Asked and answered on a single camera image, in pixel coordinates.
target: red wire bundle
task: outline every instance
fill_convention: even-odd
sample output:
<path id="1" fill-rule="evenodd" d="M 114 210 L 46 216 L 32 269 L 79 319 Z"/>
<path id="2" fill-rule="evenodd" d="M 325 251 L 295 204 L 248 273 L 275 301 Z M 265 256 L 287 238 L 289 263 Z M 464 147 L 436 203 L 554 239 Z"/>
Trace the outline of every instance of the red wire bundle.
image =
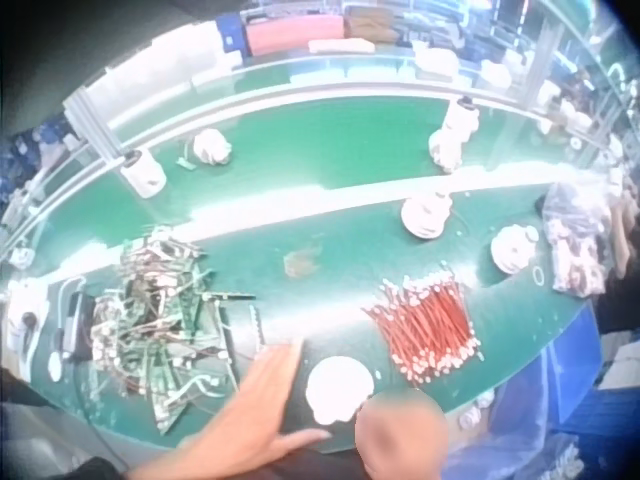
<path id="1" fill-rule="evenodd" d="M 482 353 L 467 318 L 458 284 L 449 272 L 419 280 L 404 278 L 402 288 L 383 280 L 386 302 L 364 308 L 384 336 L 391 358 L 414 385 L 448 374 Z"/>

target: black cable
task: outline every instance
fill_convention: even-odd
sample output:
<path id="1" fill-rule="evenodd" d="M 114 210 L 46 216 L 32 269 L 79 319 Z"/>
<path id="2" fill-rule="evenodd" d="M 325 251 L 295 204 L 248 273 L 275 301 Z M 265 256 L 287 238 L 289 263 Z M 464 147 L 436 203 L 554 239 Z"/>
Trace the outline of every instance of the black cable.
<path id="1" fill-rule="evenodd" d="M 127 462 L 125 462 L 124 459 L 115 452 L 115 450 L 111 447 L 111 445 L 109 445 L 109 442 L 107 442 L 105 440 L 105 438 L 102 436 L 100 431 L 96 428 L 96 426 L 93 424 L 93 422 L 89 419 L 89 414 L 87 413 L 87 409 L 85 407 L 85 404 L 82 401 L 82 394 L 80 393 L 80 385 L 78 384 L 78 366 L 77 366 L 77 364 L 76 363 L 71 363 L 71 369 L 72 369 L 71 376 L 73 377 L 72 378 L 72 380 L 73 380 L 73 388 L 74 388 L 74 390 L 76 392 L 76 400 L 77 400 L 78 406 L 80 407 L 80 410 L 82 411 L 82 416 L 84 417 L 85 422 L 87 422 L 87 425 L 89 426 L 89 428 L 91 428 L 91 430 L 93 431 L 93 434 L 100 441 L 100 443 L 104 446 L 104 448 L 106 448 L 107 451 L 124 466 L 124 471 L 129 470 L 129 464 Z"/>

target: hand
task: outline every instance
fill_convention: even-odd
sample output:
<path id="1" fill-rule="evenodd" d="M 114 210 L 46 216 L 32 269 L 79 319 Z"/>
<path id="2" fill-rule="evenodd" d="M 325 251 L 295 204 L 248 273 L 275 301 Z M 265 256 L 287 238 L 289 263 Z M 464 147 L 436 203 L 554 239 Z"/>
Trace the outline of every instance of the hand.
<path id="1" fill-rule="evenodd" d="M 434 480 L 447 456 L 442 410 L 419 390 L 379 394 L 358 413 L 356 446 L 373 480 Z"/>
<path id="2" fill-rule="evenodd" d="M 279 433 L 301 351 L 301 343 L 264 350 L 235 396 L 184 450 L 133 471 L 129 480 L 225 478 L 329 438 L 328 432 L 316 429 Z"/>

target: plastic bag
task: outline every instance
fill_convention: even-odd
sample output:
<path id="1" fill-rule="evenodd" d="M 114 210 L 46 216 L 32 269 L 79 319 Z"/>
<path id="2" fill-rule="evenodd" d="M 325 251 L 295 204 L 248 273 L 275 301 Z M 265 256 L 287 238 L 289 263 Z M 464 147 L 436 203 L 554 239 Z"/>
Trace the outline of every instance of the plastic bag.
<path id="1" fill-rule="evenodd" d="M 513 480 L 570 480 L 577 478 L 584 470 L 584 463 L 578 458 L 576 447 L 578 437 L 558 433 L 551 435 L 544 449 Z"/>
<path id="2" fill-rule="evenodd" d="M 549 409 L 547 361 L 545 349 L 497 390 L 489 432 L 449 455 L 443 480 L 500 480 L 542 450 Z"/>
<path id="3" fill-rule="evenodd" d="M 611 228 L 606 180 L 585 178 L 580 184 L 554 184 L 542 210 L 545 233 L 553 247 L 553 288 L 579 297 L 605 290 L 604 263 Z"/>

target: workbench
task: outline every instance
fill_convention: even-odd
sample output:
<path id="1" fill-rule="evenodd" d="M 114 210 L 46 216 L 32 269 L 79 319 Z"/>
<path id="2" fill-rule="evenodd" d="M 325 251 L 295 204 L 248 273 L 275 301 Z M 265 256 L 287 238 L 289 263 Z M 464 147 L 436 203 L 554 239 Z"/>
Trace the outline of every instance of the workbench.
<path id="1" fill-rule="evenodd" d="M 142 200 L 116 172 L 104 175 L 48 217 L 36 261 L 27 273 L 53 282 L 49 287 L 52 317 L 61 284 L 56 269 L 90 242 L 111 248 L 143 235 L 151 225 L 189 222 L 196 210 L 216 202 L 278 189 L 316 186 L 331 195 L 347 188 L 440 176 L 429 158 L 427 141 L 439 128 L 446 108 L 447 102 L 442 100 L 369 97 L 300 103 L 248 114 L 217 126 L 234 147 L 232 162 L 222 167 L 199 165 L 195 171 L 175 164 L 182 155 L 181 140 L 159 145 L 153 153 L 168 177 L 160 194 Z M 481 108 L 480 130 L 464 147 L 465 167 L 491 171 L 518 162 L 544 165 L 564 159 L 564 147 L 534 147 L 530 143 L 535 125 L 529 119 L 516 139 L 517 148 L 508 156 L 495 158 L 496 139 L 514 115 Z M 485 360 L 476 357 L 424 387 L 445 411 L 507 380 L 566 328 L 582 301 L 551 289 L 550 249 L 543 235 L 534 262 L 517 275 L 506 277 L 491 260 L 489 244 L 502 227 L 520 223 L 542 232 L 534 202 L 548 186 L 527 185 L 527 178 L 521 183 L 454 193 L 455 214 L 434 241 L 411 236 L 400 220 L 402 201 L 393 200 L 197 242 L 208 254 L 202 266 L 216 272 L 217 289 L 249 291 L 257 296 L 255 305 L 267 343 L 299 334 L 306 338 L 285 430 L 314 426 L 304 388 L 313 366 L 328 356 L 350 356 L 372 375 L 376 372 L 376 392 L 406 386 L 391 365 L 376 326 L 360 311 L 383 278 L 399 283 L 404 275 L 417 278 L 446 265 L 467 285 L 467 306 Z M 287 275 L 284 268 L 284 258 L 294 252 L 304 252 L 313 265 L 296 278 Z M 534 266 L 544 273 L 542 286 L 534 281 Z M 87 290 L 93 294 L 119 283 L 111 267 L 86 276 Z M 72 291 L 70 287 L 63 298 Z M 254 340 L 246 304 L 230 305 L 227 315 L 234 348 L 252 356 Z M 189 407 L 170 432 L 161 436 L 150 405 L 139 396 L 121 397 L 108 383 L 103 386 L 105 375 L 92 373 L 90 364 L 80 365 L 75 372 L 79 403 L 71 368 L 65 369 L 58 384 L 47 374 L 49 337 L 54 327 L 55 318 L 49 318 L 34 356 L 31 385 L 60 408 L 81 417 L 86 413 L 98 427 L 173 447 L 200 430 L 223 404 L 215 399 L 197 401 L 207 412 Z M 240 376 L 248 365 L 248 360 L 236 358 Z M 334 437 L 320 447 L 322 450 L 353 447 L 352 423 L 337 423 L 329 429 Z"/>

